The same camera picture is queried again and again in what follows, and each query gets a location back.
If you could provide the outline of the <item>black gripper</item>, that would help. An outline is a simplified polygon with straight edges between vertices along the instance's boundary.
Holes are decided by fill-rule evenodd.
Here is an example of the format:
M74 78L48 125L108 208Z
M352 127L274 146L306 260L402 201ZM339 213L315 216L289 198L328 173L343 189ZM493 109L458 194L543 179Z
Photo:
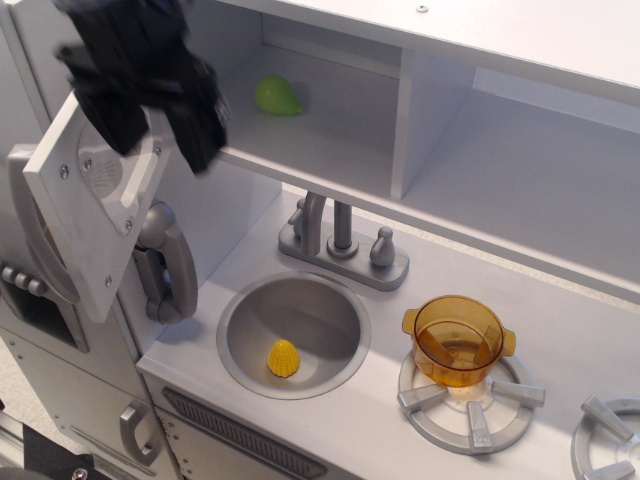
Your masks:
M194 174L206 172L227 143L220 120L229 118L215 73L184 45L187 23L182 1L56 1L78 34L79 44L62 46L57 58L74 78L105 81L131 89L134 84L169 86L169 69L177 81L194 81L210 90L212 108L171 103L164 112L176 144ZM114 92L75 90L86 118L117 153L136 147L149 127L143 109Z

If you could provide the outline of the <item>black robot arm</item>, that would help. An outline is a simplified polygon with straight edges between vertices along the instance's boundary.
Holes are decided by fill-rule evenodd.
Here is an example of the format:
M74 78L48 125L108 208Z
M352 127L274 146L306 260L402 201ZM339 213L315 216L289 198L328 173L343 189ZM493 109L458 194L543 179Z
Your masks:
M56 57L86 118L107 144L129 153L147 132L143 112L162 111L195 174L227 143L229 111L215 70L184 43L182 1L58 1L80 36Z

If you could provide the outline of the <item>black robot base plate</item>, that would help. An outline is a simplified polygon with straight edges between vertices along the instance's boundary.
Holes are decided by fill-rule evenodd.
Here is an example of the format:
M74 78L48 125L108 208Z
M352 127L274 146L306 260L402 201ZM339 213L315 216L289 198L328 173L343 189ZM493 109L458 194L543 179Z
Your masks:
M70 452L4 409L1 403L2 479L105 479L91 455Z

